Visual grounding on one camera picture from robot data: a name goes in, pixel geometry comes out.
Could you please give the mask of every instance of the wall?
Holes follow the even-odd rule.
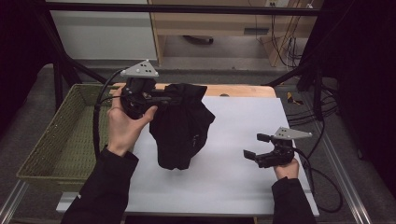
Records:
[[[48,2],[146,4],[146,0]],[[148,13],[51,11],[66,52],[82,60],[157,60]]]

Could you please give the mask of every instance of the hand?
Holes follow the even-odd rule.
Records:
[[[121,88],[113,96],[120,96]],[[107,111],[108,146],[112,153],[123,157],[134,146],[142,129],[153,120],[157,106],[150,107],[140,119],[131,119],[123,111],[120,97],[113,98],[112,106]]]
[[[298,178],[299,163],[293,159],[289,164],[274,166],[274,171],[277,179],[282,179],[285,176],[288,179]]]

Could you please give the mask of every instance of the white tabletop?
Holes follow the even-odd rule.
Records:
[[[274,149],[271,143],[256,140],[256,134],[271,135],[280,126],[289,127],[280,100],[206,96],[203,102],[216,119],[188,170],[161,168],[149,126],[143,130],[134,148],[140,161],[131,179],[126,214],[259,217],[274,213],[274,170],[245,159],[243,149],[257,154]],[[303,169],[299,178],[318,216]],[[64,193],[57,211],[64,212],[75,197],[76,193]]]

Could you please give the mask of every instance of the metal bracket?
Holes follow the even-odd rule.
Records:
[[[122,70],[120,75],[122,77],[147,77],[154,78],[158,77],[158,72],[151,65],[149,60],[145,60],[142,63],[138,63],[130,68]]]
[[[312,137],[312,133],[305,133],[284,127],[280,127],[274,135],[274,138],[284,139],[284,140],[299,139],[306,137]]]

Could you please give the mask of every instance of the black sleeve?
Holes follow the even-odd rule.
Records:
[[[103,149],[90,177],[64,213],[62,223],[120,224],[137,163],[138,158],[130,152],[120,157]]]
[[[279,179],[272,191],[275,201],[273,223],[317,223],[299,179]]]

